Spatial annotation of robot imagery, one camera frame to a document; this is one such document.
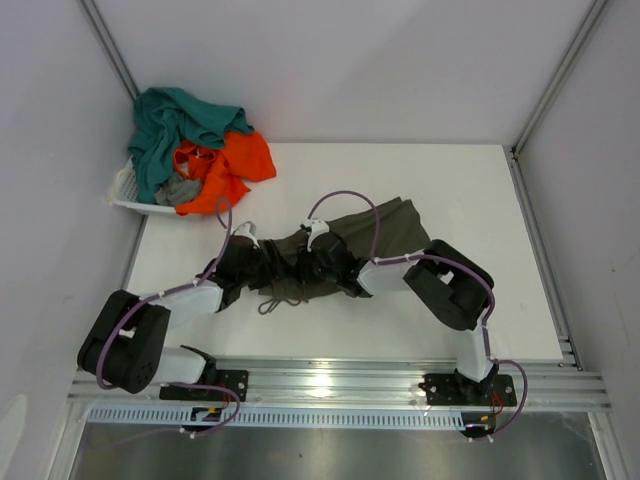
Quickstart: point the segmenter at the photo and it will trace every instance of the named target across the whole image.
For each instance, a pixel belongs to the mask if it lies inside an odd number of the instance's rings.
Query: wrinkled fabric
[[[191,202],[201,191],[200,180],[185,180],[178,172],[174,172],[153,196],[158,205],[175,207]]]
[[[395,257],[405,253],[413,253],[429,246],[431,240],[422,227],[420,214],[411,200],[402,200],[397,197],[377,206],[377,210],[380,215],[380,232],[376,256],[381,258]],[[329,220],[327,224],[332,231],[342,237],[355,257],[369,257],[376,225],[372,210]],[[283,259],[290,266],[293,266],[297,260],[299,246],[306,245],[307,239],[307,233],[304,230],[298,230],[289,237],[274,240],[274,245]],[[286,278],[261,288],[259,293],[276,300],[305,301],[339,291],[335,284],[329,281],[303,285],[293,278]]]
[[[242,179],[260,182],[276,176],[269,146],[258,132],[249,135],[230,132],[221,150],[183,140],[173,154],[173,166],[187,180],[200,180],[202,192],[193,201],[178,205],[178,215],[216,212],[218,199],[235,205],[249,191]]]
[[[129,152],[142,203],[155,203],[153,194],[173,174],[173,151],[183,139],[221,149],[226,133],[253,132],[244,109],[206,103],[180,88],[150,88],[136,98],[133,111],[138,129]]]

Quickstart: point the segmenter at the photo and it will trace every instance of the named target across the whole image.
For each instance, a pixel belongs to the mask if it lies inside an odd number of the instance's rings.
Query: teal cloth
[[[244,109],[212,105],[180,88],[150,88],[133,105],[138,130],[129,144],[138,201],[156,203],[154,193],[173,174],[173,151],[187,139],[203,147],[224,147],[227,132],[251,133]]]

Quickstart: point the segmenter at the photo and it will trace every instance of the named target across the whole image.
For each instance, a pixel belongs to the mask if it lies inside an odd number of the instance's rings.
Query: orange cloth
[[[229,132],[224,141],[222,150],[212,150],[183,140],[173,152],[176,172],[187,180],[202,182],[202,192],[197,198],[175,207],[178,215],[215,213],[220,197],[228,198],[231,205],[235,205],[251,191],[242,178],[260,182],[276,176],[267,142],[258,132],[249,135]]]

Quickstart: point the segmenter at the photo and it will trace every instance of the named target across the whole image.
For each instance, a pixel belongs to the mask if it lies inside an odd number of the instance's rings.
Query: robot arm
[[[358,259],[325,222],[314,219],[304,226],[308,243],[299,251],[298,261],[305,264],[302,270],[335,282],[352,297],[413,291],[439,321],[455,331],[459,391],[470,403],[486,394],[497,374],[497,365],[487,358],[479,324],[489,304],[488,292],[451,264],[476,272],[492,288],[493,280],[484,270],[441,240],[433,241],[424,251],[396,259]],[[242,224],[231,235],[215,271],[197,288],[161,294],[136,312],[106,355],[102,377],[134,394],[150,383],[214,384],[215,360],[189,347],[164,347],[167,330],[224,310],[239,298],[244,287],[260,288],[291,275],[283,265],[268,241],[257,241],[255,225]],[[107,337],[139,300],[125,291],[109,297],[78,355],[83,370],[96,374]]]
[[[351,255],[345,242],[326,223],[311,219],[306,227],[307,250],[316,254],[317,270],[348,295],[371,297],[413,291],[454,332],[455,376],[460,393],[470,403],[486,394],[498,373],[498,366],[488,356],[480,322],[490,303],[487,287],[492,289],[494,285],[487,272],[442,240],[434,240],[425,250],[403,257],[363,262]]]

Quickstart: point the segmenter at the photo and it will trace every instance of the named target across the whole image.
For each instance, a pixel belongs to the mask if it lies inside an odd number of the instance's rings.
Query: metal frame
[[[135,100],[139,90],[95,0],[78,0],[78,2],[86,13],[120,82],[131,100]],[[607,477],[628,478],[602,377],[599,373],[582,371],[579,359],[571,345],[565,308],[517,161],[520,152],[549,110],[610,3],[611,0],[593,1],[516,144],[506,153],[508,167],[564,357],[559,365],[524,365],[530,381],[526,411],[589,413]],[[140,224],[130,261],[124,273],[123,286],[128,283],[145,224],[145,220]],[[295,414],[315,410],[348,415],[354,411],[370,411],[397,416],[416,411],[420,415],[425,415],[427,412],[457,414],[468,410],[427,407],[424,392],[417,387],[424,373],[450,372],[453,364],[449,362],[380,362],[319,358],[295,360],[219,358],[218,360],[221,368],[242,368],[250,372],[247,402],[243,404],[245,409],[250,409],[250,412],[278,411]],[[506,367],[504,371],[513,375],[516,391],[521,391],[522,380],[518,372]],[[183,408],[189,405],[160,401],[158,388],[149,388],[136,396],[117,390],[103,391],[98,389],[93,377],[85,372],[78,372],[69,394],[65,411],[66,423],[60,436],[58,453],[51,464],[48,478],[69,477],[86,419],[92,408],[98,404],[108,404],[112,408],[115,408],[113,407],[115,405],[125,411],[138,412],[157,409],[159,405],[170,408]],[[198,402],[197,405],[203,406],[203,402]],[[264,420],[262,423],[258,421],[258,424],[274,425],[274,415],[264,418],[269,420]],[[319,425],[329,426],[329,423],[325,421],[320,422]]]
[[[580,26],[574,34],[573,40],[562,56],[562,60],[560,60],[556,71],[552,75],[551,80],[549,80],[549,83],[538,100],[536,107],[533,109],[533,112],[527,119],[522,132],[516,140],[513,147],[513,154],[516,159],[519,158],[522,149],[535,132],[536,127],[540,124],[544,115],[551,108],[551,105],[569,77],[573,67],[576,65],[580,54],[586,48],[589,39],[593,36],[593,33],[596,31],[596,27],[604,17],[604,14],[611,3],[612,0],[594,0],[592,2],[589,7],[589,11],[582,19],[582,22],[580,22]]]
[[[135,101],[136,97],[140,95],[140,90],[98,9],[98,5],[96,5],[94,0],[78,0],[78,4],[85,13],[91,29],[96,35],[98,43],[102,46],[104,53],[107,55],[107,60],[113,67],[118,80],[120,80],[131,101]]]

